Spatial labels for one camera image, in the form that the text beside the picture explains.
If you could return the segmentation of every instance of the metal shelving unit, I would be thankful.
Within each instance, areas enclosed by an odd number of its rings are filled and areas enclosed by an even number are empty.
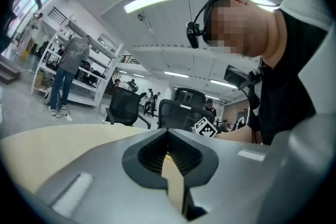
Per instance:
[[[42,57],[41,57],[41,59],[38,63],[37,69],[35,71],[33,83],[31,85],[31,94],[34,93],[34,90],[45,92],[44,88],[35,88],[34,87],[36,77],[37,77],[37,74],[38,74],[39,70],[44,70],[46,72],[50,72],[50,73],[56,75],[56,71],[54,71],[54,70],[52,70],[52,69],[50,69],[46,66],[45,60],[46,60],[48,54],[53,55],[56,58],[61,58],[60,55],[58,55],[55,51],[53,51],[51,49],[51,46],[54,45],[54,44],[57,44],[57,39],[60,39],[60,40],[63,40],[63,41],[68,40],[67,37],[63,34],[65,29],[71,29],[72,31],[74,31],[80,37],[84,37],[84,36],[87,35],[75,22],[73,22],[71,20],[71,16],[60,25],[60,28],[56,31],[56,33],[52,37],[51,41],[49,42],[49,45],[45,49],[45,51],[44,51],[44,53],[43,53],[43,55],[42,55]],[[90,76],[94,76],[98,79],[97,83],[96,83],[97,87],[95,88],[93,86],[87,85],[87,84],[85,84],[85,83],[83,83],[79,80],[74,79],[72,81],[73,84],[75,84],[79,87],[82,87],[84,89],[87,89],[89,91],[94,92],[93,98],[91,99],[91,98],[88,98],[88,97],[84,97],[84,96],[81,96],[81,95],[78,95],[78,94],[71,93],[71,90],[70,90],[68,100],[73,101],[73,102],[77,102],[77,103],[86,104],[86,105],[91,105],[91,106],[94,106],[95,108],[97,108],[100,105],[101,99],[102,99],[103,94],[105,92],[105,89],[108,85],[108,82],[109,82],[115,68],[117,67],[117,64],[119,62],[119,52],[121,51],[122,46],[120,46],[118,48],[118,50],[115,53],[113,53],[111,51],[108,51],[102,45],[100,45],[98,43],[98,41],[96,41],[96,40],[92,40],[91,45],[94,49],[90,48],[90,50],[92,49],[96,53],[97,53],[97,51],[98,51],[98,53],[103,53],[105,56],[107,56],[110,59],[109,63],[106,64],[106,63],[103,63],[103,62],[99,61],[98,59],[96,59],[92,56],[89,56],[89,58],[88,58],[88,60],[91,60],[92,62],[98,64],[99,66],[101,66],[105,69],[103,74],[106,76],[106,79],[101,78],[100,76],[97,76],[97,75],[93,74],[92,72],[90,72],[88,70],[85,70],[84,68],[79,67],[79,70],[87,73]]]

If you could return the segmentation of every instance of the black mesh chair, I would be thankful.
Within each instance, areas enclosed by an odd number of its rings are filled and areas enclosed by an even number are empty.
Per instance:
[[[172,98],[172,101],[176,101],[182,105],[190,106],[193,108],[205,109],[205,95],[199,91],[178,88]]]
[[[118,122],[126,126],[133,126],[133,123],[140,118],[150,129],[151,124],[144,117],[138,115],[139,102],[140,96],[138,94],[127,89],[114,87],[110,107],[106,108],[106,121],[111,124]]]
[[[211,124],[215,121],[215,116],[210,111],[185,106],[179,102],[164,99],[159,105],[157,128],[175,128],[190,132],[191,127],[203,117],[206,117]]]

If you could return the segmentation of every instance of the jeans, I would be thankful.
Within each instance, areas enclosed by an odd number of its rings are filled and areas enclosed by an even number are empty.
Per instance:
[[[61,104],[66,105],[68,102],[68,95],[70,91],[70,86],[72,84],[73,78],[75,77],[75,74],[72,74],[62,68],[57,69],[57,73],[54,79],[54,86],[52,87],[51,96],[50,96],[50,108],[56,109],[57,107],[57,96],[58,91],[61,88],[61,84],[64,79],[64,85],[63,85],[63,94],[61,98]]]

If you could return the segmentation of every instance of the sneakers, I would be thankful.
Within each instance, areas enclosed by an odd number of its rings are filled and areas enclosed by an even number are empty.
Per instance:
[[[51,116],[56,116],[56,109],[51,109],[51,107],[48,107],[48,111],[50,112]]]

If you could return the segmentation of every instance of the office chair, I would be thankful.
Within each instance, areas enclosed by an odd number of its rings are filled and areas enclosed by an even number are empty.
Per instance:
[[[106,121],[111,124],[122,123],[126,126],[133,126],[138,118],[147,124],[148,129],[151,124],[139,115],[140,96],[127,89],[114,87],[113,96],[109,108],[106,108]]]
[[[193,108],[205,109],[205,95],[199,91],[188,89],[188,88],[178,88],[172,101],[176,101],[182,105],[190,106]]]
[[[215,116],[210,111],[185,106],[179,102],[164,99],[159,105],[157,128],[174,128],[190,132],[191,127],[203,117],[206,117],[211,124],[215,121]]]

